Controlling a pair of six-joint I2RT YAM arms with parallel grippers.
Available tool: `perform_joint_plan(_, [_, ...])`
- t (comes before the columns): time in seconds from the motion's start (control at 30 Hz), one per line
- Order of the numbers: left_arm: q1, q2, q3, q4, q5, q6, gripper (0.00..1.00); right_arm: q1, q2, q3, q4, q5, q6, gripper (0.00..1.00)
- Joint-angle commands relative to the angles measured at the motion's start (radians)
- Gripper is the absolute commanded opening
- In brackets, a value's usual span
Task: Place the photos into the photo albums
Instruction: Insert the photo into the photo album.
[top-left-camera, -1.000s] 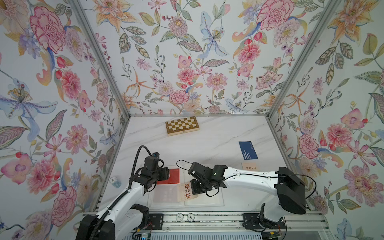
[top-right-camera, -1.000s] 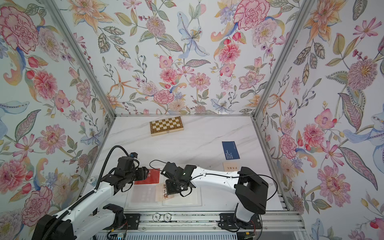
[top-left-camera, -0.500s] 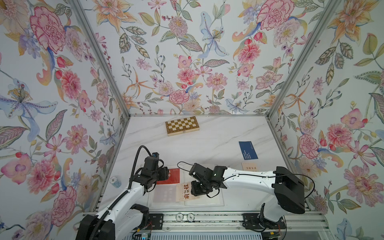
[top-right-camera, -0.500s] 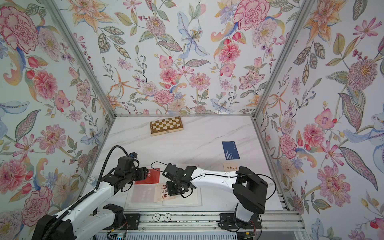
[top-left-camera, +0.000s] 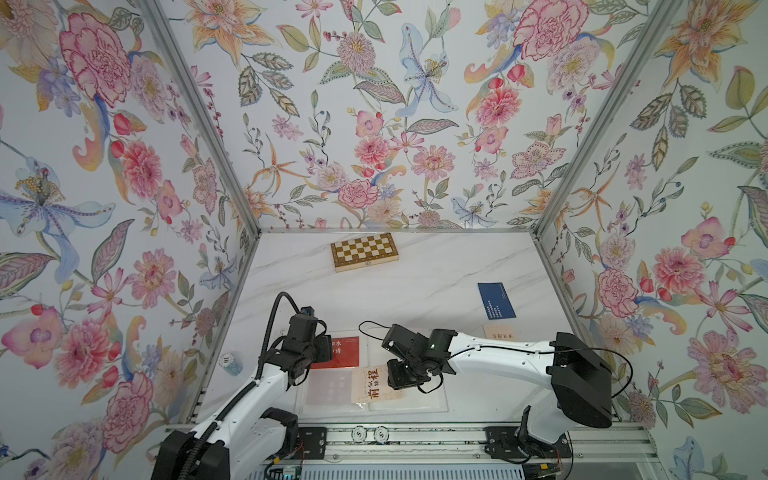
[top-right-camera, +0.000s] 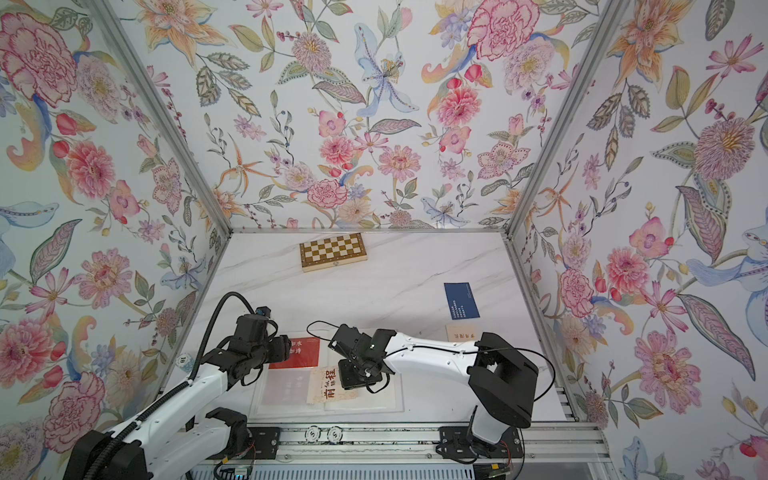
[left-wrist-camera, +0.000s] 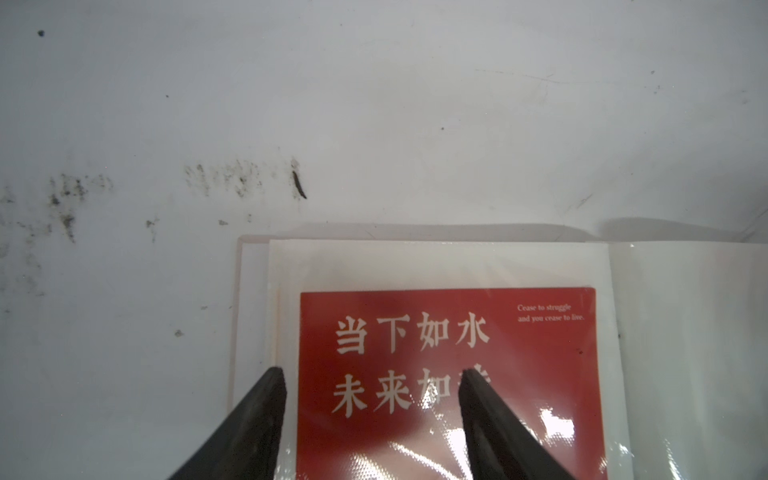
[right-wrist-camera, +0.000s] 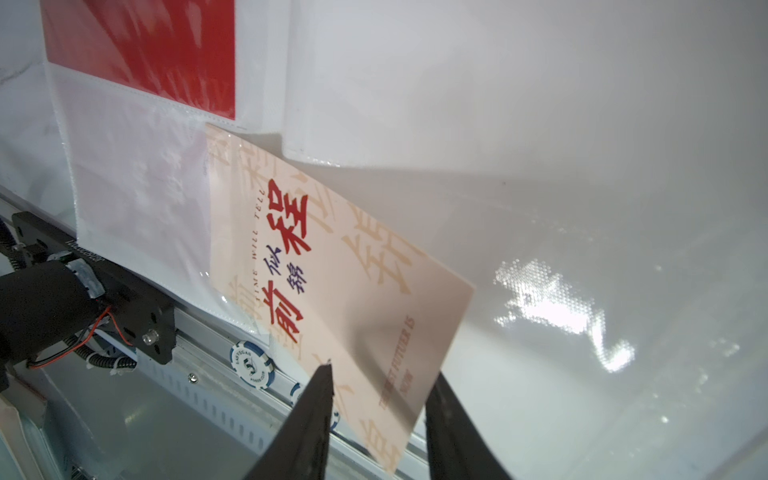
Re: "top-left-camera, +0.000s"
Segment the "white photo album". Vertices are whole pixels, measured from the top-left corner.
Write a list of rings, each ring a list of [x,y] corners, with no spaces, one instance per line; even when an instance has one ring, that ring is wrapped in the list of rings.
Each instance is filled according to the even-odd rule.
[[[360,366],[386,365],[392,355],[380,346],[383,330],[376,328],[369,337],[358,331],[336,331],[333,338],[358,337],[360,339]],[[308,380],[298,387],[295,407],[304,419],[352,418],[362,415],[410,415],[442,413],[447,410],[446,396],[442,392],[428,394],[417,388],[402,391],[400,400],[369,404],[351,401],[352,370],[355,368],[313,369]]]

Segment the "beige card red characters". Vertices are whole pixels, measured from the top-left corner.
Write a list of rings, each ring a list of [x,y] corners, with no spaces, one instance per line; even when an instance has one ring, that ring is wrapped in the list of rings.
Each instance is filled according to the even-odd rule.
[[[394,390],[388,383],[386,365],[358,367],[352,370],[351,401],[369,404],[400,400],[402,391]]]

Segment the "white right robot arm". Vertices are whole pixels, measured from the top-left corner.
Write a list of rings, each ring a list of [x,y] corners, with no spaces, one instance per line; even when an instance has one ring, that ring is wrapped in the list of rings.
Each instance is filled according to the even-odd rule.
[[[392,325],[381,347],[394,357],[387,363],[394,390],[421,389],[434,377],[482,373],[542,389],[543,398],[525,407],[515,432],[528,450],[551,447],[576,426],[612,426],[612,369],[572,333],[551,341],[508,342],[484,339],[449,329],[425,336]]]

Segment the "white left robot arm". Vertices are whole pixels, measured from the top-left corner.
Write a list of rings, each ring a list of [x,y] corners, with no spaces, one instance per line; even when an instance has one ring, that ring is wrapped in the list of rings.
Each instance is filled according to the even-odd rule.
[[[245,479],[259,466],[284,460],[300,448],[298,416],[277,406],[311,367],[332,358],[324,321],[305,307],[287,334],[227,403],[188,432],[172,431],[161,443],[153,479]]]

